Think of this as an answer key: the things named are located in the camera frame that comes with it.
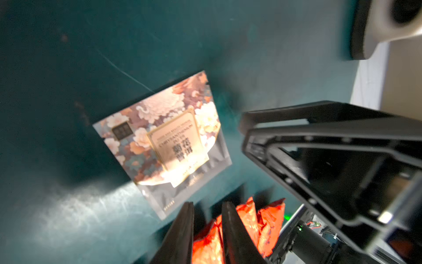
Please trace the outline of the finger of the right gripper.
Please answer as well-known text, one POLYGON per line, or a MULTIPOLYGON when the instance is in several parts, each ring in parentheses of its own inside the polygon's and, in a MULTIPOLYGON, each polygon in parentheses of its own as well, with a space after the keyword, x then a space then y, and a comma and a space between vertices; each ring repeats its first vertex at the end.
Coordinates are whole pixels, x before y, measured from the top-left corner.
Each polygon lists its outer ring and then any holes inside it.
POLYGON ((324 124, 329 129, 340 128, 346 134, 358 133, 360 130, 369 135, 422 134, 421 121, 334 101, 245 112, 241 116, 239 130, 246 134, 257 124, 298 119, 307 120, 317 129, 322 129, 324 124))

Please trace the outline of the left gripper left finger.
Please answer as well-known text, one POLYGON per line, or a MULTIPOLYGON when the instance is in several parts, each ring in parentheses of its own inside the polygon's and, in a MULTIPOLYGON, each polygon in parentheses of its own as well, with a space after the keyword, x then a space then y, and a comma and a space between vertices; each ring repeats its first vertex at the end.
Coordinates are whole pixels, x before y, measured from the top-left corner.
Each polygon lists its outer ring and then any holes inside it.
POLYGON ((195 220, 193 202, 185 202, 151 264, 191 264, 195 220))

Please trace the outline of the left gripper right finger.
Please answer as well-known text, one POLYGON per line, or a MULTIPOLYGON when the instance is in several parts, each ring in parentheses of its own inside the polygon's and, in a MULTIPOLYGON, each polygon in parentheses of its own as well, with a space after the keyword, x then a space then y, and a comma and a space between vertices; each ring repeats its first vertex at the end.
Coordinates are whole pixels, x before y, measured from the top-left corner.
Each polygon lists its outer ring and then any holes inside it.
POLYGON ((226 264, 266 264, 231 202, 222 204, 222 230, 226 264))

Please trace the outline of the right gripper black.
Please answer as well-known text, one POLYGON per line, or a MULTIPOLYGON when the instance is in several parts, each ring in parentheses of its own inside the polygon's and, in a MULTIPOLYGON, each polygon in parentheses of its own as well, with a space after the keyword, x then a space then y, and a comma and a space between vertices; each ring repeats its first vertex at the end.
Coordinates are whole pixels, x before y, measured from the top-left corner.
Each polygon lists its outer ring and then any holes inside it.
POLYGON ((244 154, 302 204, 281 229, 270 264, 420 264, 422 151, 414 141, 320 135, 303 126, 250 129, 244 154), (377 246, 377 241, 387 243, 377 246))

